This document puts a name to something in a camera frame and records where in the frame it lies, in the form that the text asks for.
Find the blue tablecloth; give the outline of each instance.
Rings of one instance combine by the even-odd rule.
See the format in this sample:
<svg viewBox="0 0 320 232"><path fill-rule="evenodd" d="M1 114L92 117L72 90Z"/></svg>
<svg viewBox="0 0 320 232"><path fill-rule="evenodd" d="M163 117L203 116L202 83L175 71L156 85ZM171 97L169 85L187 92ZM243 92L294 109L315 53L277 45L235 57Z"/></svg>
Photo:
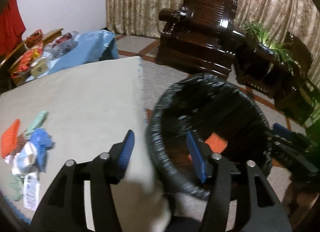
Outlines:
<svg viewBox="0 0 320 232"><path fill-rule="evenodd" d="M112 32L98 30L84 33L78 41L78 45L69 53L50 61L49 70L37 78L86 63L119 58L115 34ZM31 80L34 80L33 76L28 77L26 82Z"/></svg>

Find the metal screw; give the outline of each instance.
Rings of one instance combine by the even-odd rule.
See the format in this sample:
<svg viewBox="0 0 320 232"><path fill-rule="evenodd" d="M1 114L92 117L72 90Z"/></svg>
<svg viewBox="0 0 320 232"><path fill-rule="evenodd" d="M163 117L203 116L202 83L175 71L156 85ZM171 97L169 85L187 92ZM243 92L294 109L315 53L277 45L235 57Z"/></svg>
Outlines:
<svg viewBox="0 0 320 232"><path fill-rule="evenodd" d="M222 158L222 156L221 156L221 154L219 154L219 153L213 153L213 154L212 154L212 158L213 158L213 159L216 159L216 160L219 160L219 159Z"/></svg>
<svg viewBox="0 0 320 232"><path fill-rule="evenodd" d="M256 165L256 163L255 163L253 160L248 160L248 161L247 161L247 165L248 165L249 167L254 167L254 166Z"/></svg>
<svg viewBox="0 0 320 232"><path fill-rule="evenodd" d="M100 159L108 159L110 157L110 154L107 152L103 152L100 154Z"/></svg>
<svg viewBox="0 0 320 232"><path fill-rule="evenodd" d="M74 165L76 162L73 159L69 159L66 161L66 166L67 167L71 167L72 165Z"/></svg>

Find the red garment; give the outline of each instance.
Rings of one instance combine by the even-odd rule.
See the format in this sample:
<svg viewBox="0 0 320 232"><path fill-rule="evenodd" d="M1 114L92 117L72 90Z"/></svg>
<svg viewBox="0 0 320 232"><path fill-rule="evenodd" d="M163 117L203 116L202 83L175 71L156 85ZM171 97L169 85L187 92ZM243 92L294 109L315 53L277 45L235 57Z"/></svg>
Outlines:
<svg viewBox="0 0 320 232"><path fill-rule="evenodd" d="M0 55L14 50L26 30L21 19L17 0L9 0L0 14Z"/></svg>

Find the black trash bag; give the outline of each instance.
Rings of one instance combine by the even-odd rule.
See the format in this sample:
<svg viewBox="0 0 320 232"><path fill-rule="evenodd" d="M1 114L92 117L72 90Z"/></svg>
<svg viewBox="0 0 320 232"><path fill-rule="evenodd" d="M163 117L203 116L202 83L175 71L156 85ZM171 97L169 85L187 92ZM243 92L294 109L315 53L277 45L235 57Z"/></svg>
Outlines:
<svg viewBox="0 0 320 232"><path fill-rule="evenodd" d="M186 132L204 142L212 132L228 141L222 155L244 163L254 160L268 176L271 143L260 108L233 84L209 73L175 83L159 99L147 130L151 159L165 192L185 192L207 200L210 187L200 183L187 158Z"/></svg>

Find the white wall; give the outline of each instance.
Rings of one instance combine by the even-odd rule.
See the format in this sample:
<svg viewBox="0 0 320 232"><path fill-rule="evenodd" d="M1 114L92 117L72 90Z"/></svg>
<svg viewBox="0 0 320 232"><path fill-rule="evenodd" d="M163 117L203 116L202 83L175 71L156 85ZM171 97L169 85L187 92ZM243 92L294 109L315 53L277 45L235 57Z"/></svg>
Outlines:
<svg viewBox="0 0 320 232"><path fill-rule="evenodd" d="M106 0L17 0L26 26L23 39L37 29L93 31L106 26Z"/></svg>

